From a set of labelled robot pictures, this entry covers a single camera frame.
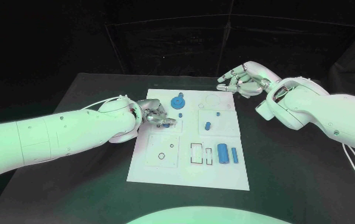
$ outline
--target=black backdrop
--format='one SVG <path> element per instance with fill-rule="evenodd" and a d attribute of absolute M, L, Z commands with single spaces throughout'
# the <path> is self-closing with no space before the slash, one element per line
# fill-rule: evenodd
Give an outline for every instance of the black backdrop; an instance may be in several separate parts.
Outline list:
<path fill-rule="evenodd" d="M 325 79 L 354 0 L 1 0 L 0 122 L 51 114 L 77 73 Z M 0 176 L 0 190 L 13 172 Z"/>

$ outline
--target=blue cylinder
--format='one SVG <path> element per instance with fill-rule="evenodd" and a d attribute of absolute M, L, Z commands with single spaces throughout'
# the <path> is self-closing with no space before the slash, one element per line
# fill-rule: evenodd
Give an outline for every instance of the blue cylinder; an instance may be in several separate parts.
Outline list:
<path fill-rule="evenodd" d="M 238 156 L 237 156 L 237 149 L 231 148 L 231 153 L 232 153 L 232 161 L 237 164 L 238 163 Z"/>
<path fill-rule="evenodd" d="M 206 122 L 205 123 L 205 129 L 209 130 L 209 128 L 211 128 L 211 122 Z"/>
<path fill-rule="evenodd" d="M 218 144 L 216 145 L 216 150 L 218 150 L 219 163 L 221 164 L 228 164 L 229 163 L 229 157 L 228 157 L 227 144 Z"/>
<path fill-rule="evenodd" d="M 172 107 L 176 110 L 179 110 L 179 109 L 183 108 L 183 106 L 185 106 L 185 99 L 183 99 L 183 93 L 182 92 L 179 93 L 179 96 L 172 99 L 170 104 L 172 104 Z"/>

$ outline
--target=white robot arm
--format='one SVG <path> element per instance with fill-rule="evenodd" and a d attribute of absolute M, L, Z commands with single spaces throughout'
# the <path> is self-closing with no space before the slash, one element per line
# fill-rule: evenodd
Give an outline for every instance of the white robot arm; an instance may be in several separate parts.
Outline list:
<path fill-rule="evenodd" d="M 245 98 L 267 92 L 255 111 L 270 120 L 273 117 L 292 129 L 315 123 L 329 138 L 355 147 L 355 96 L 329 95 L 310 79 L 281 79 L 255 62 L 247 62 L 218 79 L 218 90 L 240 93 Z"/>
<path fill-rule="evenodd" d="M 98 111 L 88 109 L 101 105 Z M 0 124 L 0 174 L 137 136 L 141 123 L 173 124 L 159 99 L 110 98 L 81 110 Z"/>

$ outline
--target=dark table surface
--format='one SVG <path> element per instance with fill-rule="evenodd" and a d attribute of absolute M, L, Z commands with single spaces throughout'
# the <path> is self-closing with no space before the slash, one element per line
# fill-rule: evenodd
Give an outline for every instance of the dark table surface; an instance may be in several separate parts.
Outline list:
<path fill-rule="evenodd" d="M 215 91 L 216 78 L 78 74 L 55 113 L 149 89 Z M 290 223 L 354 223 L 355 175 L 341 143 L 309 124 L 299 131 L 234 95 L 250 191 L 127 182 L 136 139 L 20 168 L 0 197 L 1 223 L 127 223 L 163 209 L 218 206 Z"/>

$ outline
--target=white board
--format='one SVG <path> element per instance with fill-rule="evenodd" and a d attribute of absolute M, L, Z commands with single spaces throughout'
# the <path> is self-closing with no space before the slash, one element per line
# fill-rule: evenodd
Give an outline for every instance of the white board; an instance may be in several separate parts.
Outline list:
<path fill-rule="evenodd" d="M 180 92 L 186 104 L 176 110 L 170 100 Z M 221 91 L 149 89 L 146 98 L 160 100 L 167 117 L 176 119 L 178 123 L 169 128 L 157 128 L 149 123 L 140 126 L 127 181 L 248 191 L 232 94 Z M 205 130 L 206 122 L 211 122 L 209 130 Z M 219 163 L 218 144 L 227 144 L 228 164 Z M 201 147 L 202 163 L 192 163 L 192 160 L 201 162 Z M 232 162 L 232 147 L 237 149 L 238 164 Z"/>

